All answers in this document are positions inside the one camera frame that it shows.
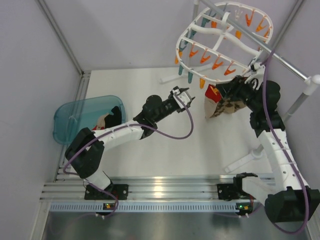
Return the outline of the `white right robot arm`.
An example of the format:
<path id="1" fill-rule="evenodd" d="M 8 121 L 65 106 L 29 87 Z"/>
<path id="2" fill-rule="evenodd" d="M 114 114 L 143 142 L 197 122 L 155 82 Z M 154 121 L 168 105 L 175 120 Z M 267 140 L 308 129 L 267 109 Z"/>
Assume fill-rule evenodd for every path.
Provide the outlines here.
<path id="1" fill-rule="evenodd" d="M 275 180 L 272 187 L 255 173 L 237 174 L 233 178 L 234 194 L 258 200 L 272 223 L 310 220 L 320 204 L 320 191 L 309 187 L 292 156 L 284 122 L 277 112 L 280 86 L 271 80 L 258 84 L 256 78 L 236 76 L 216 87 L 223 100 L 239 101 L 251 110 L 251 128 L 265 150 Z"/>

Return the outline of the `brown argyle sock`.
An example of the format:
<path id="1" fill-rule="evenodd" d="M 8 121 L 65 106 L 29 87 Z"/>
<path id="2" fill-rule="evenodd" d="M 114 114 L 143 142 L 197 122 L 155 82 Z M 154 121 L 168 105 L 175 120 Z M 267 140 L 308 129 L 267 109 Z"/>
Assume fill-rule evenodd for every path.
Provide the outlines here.
<path id="1" fill-rule="evenodd" d="M 245 107 L 246 105 L 240 100 L 232 101 L 230 98 L 222 99 L 218 102 L 212 117 L 213 118 L 218 117 L 222 113 L 233 114 Z"/>

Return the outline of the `beige sock with red cuff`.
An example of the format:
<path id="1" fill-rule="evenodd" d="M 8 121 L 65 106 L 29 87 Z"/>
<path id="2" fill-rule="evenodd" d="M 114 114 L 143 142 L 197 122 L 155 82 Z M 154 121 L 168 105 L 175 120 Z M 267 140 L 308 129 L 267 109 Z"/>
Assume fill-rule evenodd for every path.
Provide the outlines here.
<path id="1" fill-rule="evenodd" d="M 219 90 L 214 85 L 209 84 L 204 94 L 204 113 L 206 119 L 209 119 L 214 115 L 221 99 L 222 96 Z"/>

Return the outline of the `beige red patterned sock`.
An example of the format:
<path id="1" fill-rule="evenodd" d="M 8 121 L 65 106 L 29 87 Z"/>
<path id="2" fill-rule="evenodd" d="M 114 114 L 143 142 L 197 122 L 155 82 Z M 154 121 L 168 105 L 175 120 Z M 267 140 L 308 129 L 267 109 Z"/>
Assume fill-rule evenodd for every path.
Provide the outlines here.
<path id="1" fill-rule="evenodd" d="M 106 128 L 109 127 L 109 123 L 107 123 L 107 120 L 106 118 L 109 116 L 110 114 L 109 113 L 106 113 L 106 114 L 103 114 L 101 115 L 98 120 L 97 120 L 97 123 L 96 125 L 94 126 L 94 128 L 92 129 L 93 131 L 95 130 L 104 130 Z"/>

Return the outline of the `white round clip hanger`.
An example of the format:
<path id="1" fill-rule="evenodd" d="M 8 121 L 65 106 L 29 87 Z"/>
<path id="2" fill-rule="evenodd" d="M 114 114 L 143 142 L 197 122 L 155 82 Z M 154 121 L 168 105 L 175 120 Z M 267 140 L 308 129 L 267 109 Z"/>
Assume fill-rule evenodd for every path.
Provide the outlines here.
<path id="1" fill-rule="evenodd" d="M 242 26 L 244 26 L 245 30 L 248 30 L 250 33 L 253 32 L 254 34 L 257 34 L 258 37 L 261 36 L 261 37 L 268 38 L 267 35 L 268 33 L 270 33 L 269 32 L 270 30 L 268 29 L 269 23 L 267 21 L 267 18 L 265 18 L 264 21 L 262 22 L 263 16 L 258 12 L 255 12 L 253 14 L 251 10 L 245 9 L 245 8 L 241 8 L 241 10 L 239 10 L 238 7 L 235 5 L 228 5 L 225 9 L 224 9 L 224 6 L 222 5 L 222 6 L 219 6 L 219 8 L 221 8 L 227 13 L 229 12 L 228 19 L 232 19 L 232 20 L 237 19 L 236 11 L 238 14 L 240 12 L 240 16 L 237 19 L 236 23 L 239 23 Z M 228 38 L 222 36 L 222 42 L 220 43 L 216 51 L 245 66 L 248 66 L 248 64 L 250 64 L 251 60 L 255 56 L 245 51 L 244 49 L 240 48 L 239 46 L 237 46 L 235 42 L 231 40 L 231 38 L 236 37 L 234 38 L 234 40 L 239 39 L 240 44 L 242 43 L 241 45 L 243 47 L 249 47 L 254 51 L 262 50 L 262 48 L 260 48 L 255 43 L 251 42 L 251 40 L 243 32 L 237 31 L 236 28 L 233 28 L 233 30 L 231 30 L 231 26 L 230 25 L 227 26 L 228 24 L 226 23 L 226 16 L 224 16 L 224 18 L 222 19 L 220 15 L 218 14 L 216 15 L 215 12 L 211 11 L 210 9 L 206 11 L 205 14 L 210 15 L 211 17 L 215 17 L 218 20 L 222 20 L 223 22 L 222 24 L 220 22 L 211 21 L 211 20 L 206 22 L 206 19 L 202 17 L 200 17 L 197 20 L 196 25 L 204 28 L 200 28 L 200 32 L 193 32 L 193 34 L 195 35 L 193 36 L 192 39 L 200 43 L 204 47 L 207 47 L 208 50 L 204 50 L 203 48 L 200 48 L 199 46 L 196 46 L 196 45 L 192 46 L 192 43 L 191 44 L 189 43 L 188 47 L 185 47 L 183 52 L 179 53 L 183 63 L 187 64 L 187 61 L 189 60 L 190 61 L 189 66 L 194 70 L 196 70 L 195 69 L 196 67 L 204 67 L 205 65 L 209 64 L 208 66 L 209 69 L 202 71 L 200 74 L 213 80 L 220 80 L 220 81 L 226 80 L 226 82 L 229 82 L 236 76 L 245 76 L 245 77 L 250 76 L 251 75 L 250 66 L 249 66 L 249 71 L 244 74 L 244 70 L 242 67 L 237 66 L 233 62 L 231 64 L 228 60 L 224 59 L 222 56 L 217 56 L 214 53 L 209 52 L 209 49 L 212 49 L 215 47 L 220 37 L 219 34 L 213 33 L 211 31 L 229 30 L 229 32 L 227 32 L 227 35 L 230 34 L 231 36 L 229 36 Z M 182 40 L 180 44 L 178 43 L 178 45 L 179 47 L 183 48 L 186 43 L 187 43 L 186 41 Z"/>

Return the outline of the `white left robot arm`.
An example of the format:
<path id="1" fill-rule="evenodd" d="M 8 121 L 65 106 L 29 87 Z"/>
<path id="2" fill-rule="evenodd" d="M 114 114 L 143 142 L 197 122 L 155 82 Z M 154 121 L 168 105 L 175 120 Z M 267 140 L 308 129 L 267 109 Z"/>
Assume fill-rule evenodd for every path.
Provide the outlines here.
<path id="1" fill-rule="evenodd" d="M 101 130 L 81 129 L 65 152 L 67 163 L 63 172 L 87 182 L 101 198 L 109 198 L 113 182 L 100 167 L 103 153 L 130 141 L 143 140 L 154 132 L 169 137 L 158 130 L 158 122 L 174 112 L 189 113 L 193 100 L 187 88 L 176 86 L 165 100 L 158 95 L 149 96 L 141 112 L 130 121 Z"/>

